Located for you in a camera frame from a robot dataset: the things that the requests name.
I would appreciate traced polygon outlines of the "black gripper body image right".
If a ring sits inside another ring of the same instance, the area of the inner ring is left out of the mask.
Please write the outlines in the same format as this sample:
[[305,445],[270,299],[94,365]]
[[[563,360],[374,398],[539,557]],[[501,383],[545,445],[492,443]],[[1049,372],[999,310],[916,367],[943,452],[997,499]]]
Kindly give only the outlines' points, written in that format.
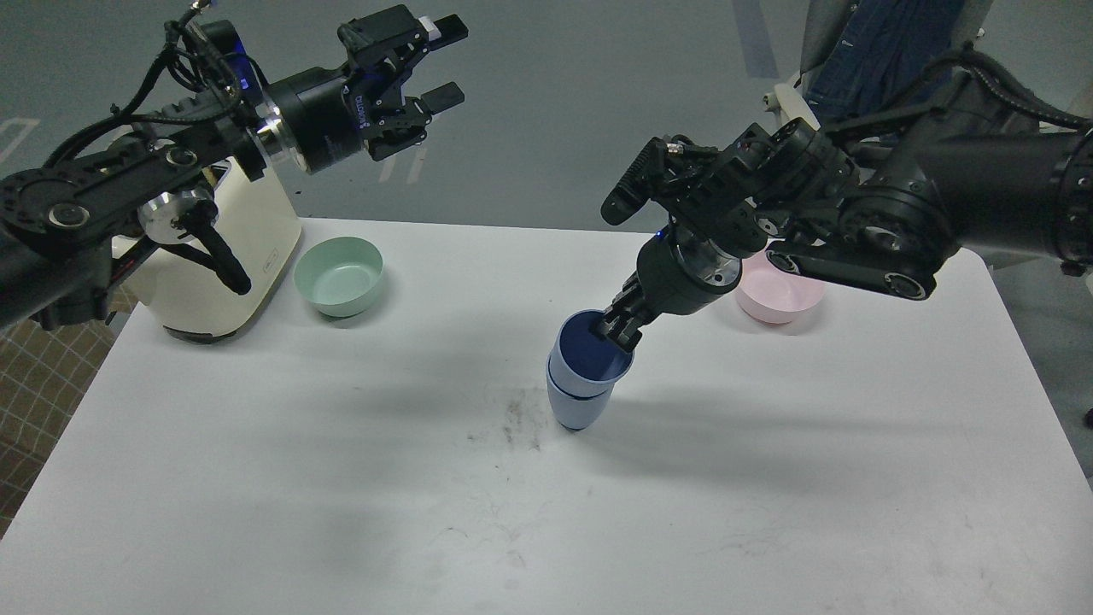
[[740,284],[742,258],[680,226],[665,226],[640,246],[618,308],[640,326],[658,316],[695,314]]

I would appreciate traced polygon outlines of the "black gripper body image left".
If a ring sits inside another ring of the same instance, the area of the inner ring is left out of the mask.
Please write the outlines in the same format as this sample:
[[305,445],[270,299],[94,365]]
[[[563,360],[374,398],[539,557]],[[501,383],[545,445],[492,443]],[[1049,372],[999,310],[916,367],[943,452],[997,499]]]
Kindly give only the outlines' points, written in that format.
[[312,67],[265,90],[265,153],[315,174],[365,151],[381,161],[420,144],[436,115],[436,93],[403,85],[436,46],[436,22],[399,4],[336,31],[340,67]]

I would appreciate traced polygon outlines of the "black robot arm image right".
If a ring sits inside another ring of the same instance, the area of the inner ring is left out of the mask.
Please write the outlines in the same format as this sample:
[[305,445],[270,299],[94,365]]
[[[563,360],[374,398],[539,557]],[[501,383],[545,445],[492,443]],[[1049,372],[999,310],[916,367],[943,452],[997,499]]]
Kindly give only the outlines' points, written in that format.
[[589,326],[632,353],[640,327],[734,291],[742,262],[910,301],[959,249],[1090,270],[1090,120],[1054,108],[972,44],[942,54],[879,113],[814,128],[750,125],[727,147],[653,138],[606,196],[621,225],[667,225]]

